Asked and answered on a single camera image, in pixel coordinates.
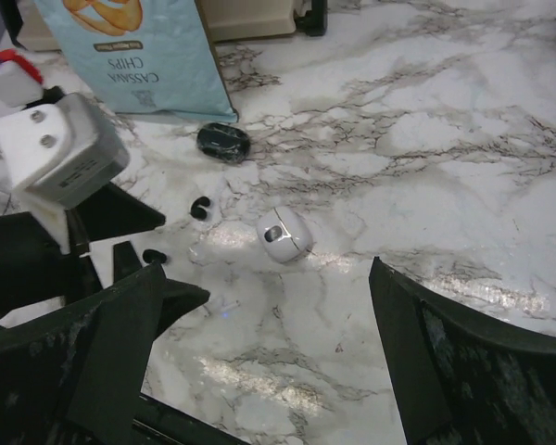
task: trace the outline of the small black object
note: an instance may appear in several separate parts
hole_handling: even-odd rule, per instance
[[[194,201],[194,204],[192,204],[192,209],[198,206],[210,207],[211,205],[212,202],[210,201],[209,197],[199,197],[198,199],[196,199],[196,201]]]
[[[163,252],[159,252],[158,250],[154,250],[153,248],[148,248],[142,252],[142,259],[146,264],[152,264],[153,262],[165,264],[167,262],[167,255]]]
[[[295,19],[297,29],[310,37],[321,37],[327,31],[327,0],[312,0],[311,10]]]
[[[197,134],[197,148],[205,155],[239,164],[249,154],[251,141],[241,130],[221,123],[207,123]]]
[[[201,207],[192,207],[192,211],[190,211],[190,215],[200,221],[206,220],[208,217],[208,212],[202,209]]]

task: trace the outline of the marble countertop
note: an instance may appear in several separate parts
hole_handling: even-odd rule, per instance
[[[321,39],[218,51],[253,140],[242,165],[196,150],[200,122],[111,115],[132,154],[117,184],[168,219],[134,245],[211,292],[155,343],[146,392],[259,445],[404,443],[375,255],[556,336],[556,0],[334,0]],[[36,61],[92,96],[61,56]],[[7,189],[0,159],[0,214],[18,210]],[[188,214],[202,195],[207,222]],[[315,240],[286,266],[255,232],[276,205]],[[106,284],[110,245],[93,249]]]

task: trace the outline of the cassava chips bag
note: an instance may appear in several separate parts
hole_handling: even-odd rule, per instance
[[[70,65],[118,112],[236,121],[195,0],[35,0]]]

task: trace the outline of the brown label on bag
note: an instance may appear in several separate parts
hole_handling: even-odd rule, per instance
[[[144,49],[142,42],[138,40],[125,40],[123,42],[108,42],[105,44],[93,44],[95,51],[99,53],[110,53],[112,51],[129,51],[131,49]]]

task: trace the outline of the screw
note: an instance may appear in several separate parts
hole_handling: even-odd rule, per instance
[[[45,119],[45,113],[42,113],[41,111],[34,111],[31,113],[31,119],[33,122],[39,123]]]
[[[41,137],[39,143],[45,148],[51,148],[56,144],[56,138],[51,134],[46,134],[45,136]]]

